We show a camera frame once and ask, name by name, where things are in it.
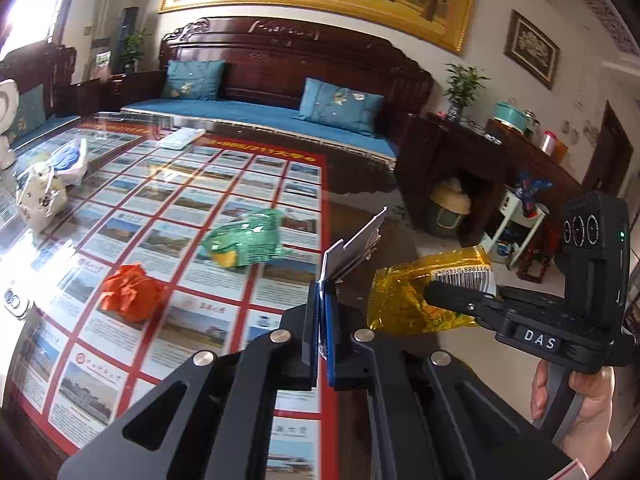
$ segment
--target wooden cabinet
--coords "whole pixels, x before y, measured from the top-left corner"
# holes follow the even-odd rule
[[[529,170],[533,179],[546,178],[551,181],[553,187],[540,190],[535,197],[537,202],[548,207],[548,221],[558,222],[562,204],[583,194],[581,184],[565,168],[558,166],[549,155],[515,130],[494,120],[487,122],[486,130],[502,139],[507,160],[505,182],[509,186],[517,181],[522,170]]]
[[[522,170],[553,183],[551,189],[540,190],[536,199],[550,211],[546,221],[557,227],[561,205],[582,194],[580,183],[564,168],[497,121],[489,120],[486,131],[501,139],[501,145],[434,114],[428,114],[421,125],[421,135],[414,132],[406,137],[395,170],[404,204],[417,226],[423,225],[431,192],[451,175],[461,179],[472,200],[471,213],[459,231],[464,246],[480,242],[485,223],[504,196],[504,186],[514,186]]]

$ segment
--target red grid poster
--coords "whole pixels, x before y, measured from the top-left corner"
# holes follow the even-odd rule
[[[100,129],[102,142],[114,137],[118,145],[138,133],[122,124]],[[91,137],[90,129],[75,133]],[[14,382],[21,406],[69,454],[195,351],[239,351],[306,301],[330,241],[324,158],[203,140],[181,152],[144,140],[103,165],[71,190],[66,216],[30,257],[30,279],[38,283],[33,299],[44,316]],[[212,227],[265,207],[284,212],[282,242],[291,249],[285,258],[224,269],[202,251]],[[166,287],[160,308],[143,323],[126,322],[97,302],[102,280],[133,262]],[[311,392],[278,393],[267,478],[337,478],[335,394],[322,360],[318,375]]]

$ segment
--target blue pillow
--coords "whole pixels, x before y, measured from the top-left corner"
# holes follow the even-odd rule
[[[295,118],[375,137],[373,121],[383,100],[382,95],[340,88],[307,77],[300,113]]]
[[[162,97],[215,101],[224,61],[170,61]]]
[[[47,117],[44,114],[44,86],[38,85],[36,88],[20,95],[14,122],[4,133],[6,140],[9,141],[9,144],[12,144],[15,139],[37,130],[46,120]]]

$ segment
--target rice cooker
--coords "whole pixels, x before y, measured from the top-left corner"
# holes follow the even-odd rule
[[[527,131],[527,116],[513,105],[500,101],[495,105],[494,119],[505,126],[515,128],[521,134]]]

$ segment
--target white wall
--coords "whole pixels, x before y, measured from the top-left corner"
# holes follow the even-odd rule
[[[640,116],[632,99],[607,77],[601,67],[602,57],[592,50],[581,33],[544,0],[476,0],[460,57],[397,30],[338,14],[279,6],[217,6],[158,14],[159,1],[129,0],[127,3],[140,7],[138,27],[145,27],[154,34],[147,43],[147,55],[141,62],[145,70],[157,66],[159,43],[166,33],[203,16],[292,18],[352,28],[389,40],[431,72],[440,86],[434,88],[430,101],[429,108],[434,111],[447,108],[442,87],[446,85],[444,64],[448,62],[479,66],[485,69],[485,75],[492,78],[478,102],[467,111],[481,124],[493,115],[496,101],[512,96],[521,108],[532,110],[537,115],[542,128],[557,132],[559,138],[569,144],[568,137],[559,133],[562,120],[569,120],[580,132],[586,119],[599,126],[609,100],[636,147],[637,155],[632,160],[630,173],[640,166]],[[552,91],[503,54],[511,9],[530,19],[560,47],[561,60]],[[582,109],[576,102],[582,103]],[[576,146],[569,144],[569,149],[563,165],[576,179],[582,180],[593,149],[582,135]]]
[[[84,66],[91,51],[91,34],[84,36],[83,29],[94,22],[94,3],[95,0],[72,0],[69,7],[62,43],[78,51],[73,83],[82,81]]]

